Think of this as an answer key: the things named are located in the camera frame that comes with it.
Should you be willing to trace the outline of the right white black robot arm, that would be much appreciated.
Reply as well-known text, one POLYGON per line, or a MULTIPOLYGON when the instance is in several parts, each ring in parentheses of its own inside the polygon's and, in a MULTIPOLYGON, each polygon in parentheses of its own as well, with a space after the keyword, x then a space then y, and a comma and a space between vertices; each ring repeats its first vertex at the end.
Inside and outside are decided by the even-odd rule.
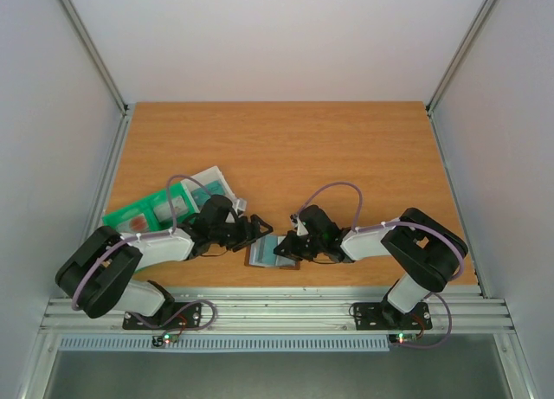
POLYGON ((468 247, 416 208, 378 225, 340 228, 319 206, 311 205, 300 211, 295 229, 287 232, 274 253, 292 261, 312 261, 323 254, 334 263, 392 256, 404 275, 376 308, 377 322, 392 330, 411 319, 425 296, 442 292, 463 274, 468 247))

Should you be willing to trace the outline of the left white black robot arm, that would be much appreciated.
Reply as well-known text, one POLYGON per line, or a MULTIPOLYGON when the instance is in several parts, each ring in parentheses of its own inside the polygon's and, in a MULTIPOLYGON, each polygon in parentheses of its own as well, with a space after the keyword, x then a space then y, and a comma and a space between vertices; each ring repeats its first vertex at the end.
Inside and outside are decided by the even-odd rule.
POLYGON ((155 328, 175 308, 159 286, 133 282, 142 268, 189 261, 217 245, 238 252, 274 231, 258 215, 245 216, 225 196, 211 196, 198 213, 161 231, 128 234, 102 226, 81 244, 55 275, 72 308, 96 319, 112 310, 136 312, 155 328))

